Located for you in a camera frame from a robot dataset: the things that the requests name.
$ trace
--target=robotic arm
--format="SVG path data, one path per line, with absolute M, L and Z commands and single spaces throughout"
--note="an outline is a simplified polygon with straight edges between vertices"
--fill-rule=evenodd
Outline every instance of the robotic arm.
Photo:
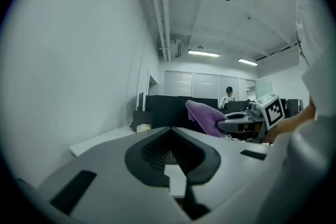
M 223 133 L 235 133 L 242 140 L 261 143 L 268 131 L 281 121 L 285 114 L 278 95 L 269 93 L 255 103 L 251 102 L 244 112 L 227 114 L 226 121 L 217 122 Z

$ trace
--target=person's arm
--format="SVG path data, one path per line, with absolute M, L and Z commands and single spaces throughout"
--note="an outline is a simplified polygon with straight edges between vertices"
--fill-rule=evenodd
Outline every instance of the person's arm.
M 315 118 L 316 108 L 313 100 L 309 97 L 309 105 L 299 114 L 280 121 L 267 134 L 264 143 L 273 143 L 275 138 L 282 133 L 293 132 L 301 123 Z
M 218 109 L 224 109 L 225 99 L 226 99 L 225 97 L 222 98 L 222 100 L 219 103 Z

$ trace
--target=person's hand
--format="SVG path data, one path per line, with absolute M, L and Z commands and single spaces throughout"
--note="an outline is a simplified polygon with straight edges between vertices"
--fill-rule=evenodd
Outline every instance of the person's hand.
M 273 143 L 275 138 L 279 135 L 282 134 L 283 131 L 281 129 L 281 122 L 279 122 L 277 125 L 275 125 L 273 128 L 271 128 L 266 135 L 265 140 L 263 143 Z

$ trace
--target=white wall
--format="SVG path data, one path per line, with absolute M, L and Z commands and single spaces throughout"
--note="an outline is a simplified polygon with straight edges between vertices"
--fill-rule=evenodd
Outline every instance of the white wall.
M 130 121 L 148 70 L 158 77 L 142 7 L 140 0 L 13 2 L 0 40 L 0 111 L 15 176 L 38 186 L 68 146 Z
M 232 55 L 220 55 L 218 58 L 183 54 L 172 58 L 171 62 L 160 59 L 159 81 L 155 86 L 155 94 L 163 94 L 164 74 L 166 71 L 184 71 L 221 76 L 237 77 L 250 80 L 257 79 L 256 68 L 238 62 Z
M 299 57 L 299 65 L 259 78 L 257 82 L 271 82 L 274 94 L 279 95 L 280 98 L 302 99 L 303 106 L 306 107 L 309 103 L 309 92 L 301 76 L 307 69 L 306 62 Z

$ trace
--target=cable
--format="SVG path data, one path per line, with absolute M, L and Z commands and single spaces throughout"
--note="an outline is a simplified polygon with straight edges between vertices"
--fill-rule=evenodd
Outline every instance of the cable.
M 139 30 L 139 34 L 136 36 L 136 39 L 135 39 L 135 44 L 134 44 L 134 49 L 133 49 L 133 54 L 132 54 L 131 66 L 130 66 L 130 70 L 128 72 L 127 86 L 126 86 L 126 93 L 125 93 L 125 100 L 124 100 L 125 109 L 124 109 L 124 122 L 123 122 L 123 126 L 126 125 L 127 92 L 128 92 L 128 85 L 129 85 L 130 77 L 131 77 L 132 65 L 133 65 L 133 62 L 134 62 L 133 59 L 134 59 L 134 54 L 135 54 L 136 43 L 137 43 L 139 35 L 141 34 L 142 26 L 143 26 L 143 24 L 145 22 L 145 19 L 146 19 L 146 17 L 144 17 L 142 19 L 142 24 L 141 24 L 141 27 L 140 27 L 140 30 Z
M 145 44 L 147 41 L 147 35 L 148 35 L 148 27 L 147 27 L 147 32 L 146 32 L 146 37 L 145 37 L 145 41 L 142 45 L 142 53 L 141 53 L 141 59 L 140 59 L 140 66 L 139 66 L 139 73 L 138 73 L 138 81 L 137 81 L 137 85 L 136 85 L 136 94 L 138 93 L 138 86 L 139 86 L 139 78 L 140 78 L 140 70 L 141 70 L 141 65 L 142 65 L 142 58 L 143 58 L 143 52 L 145 51 Z

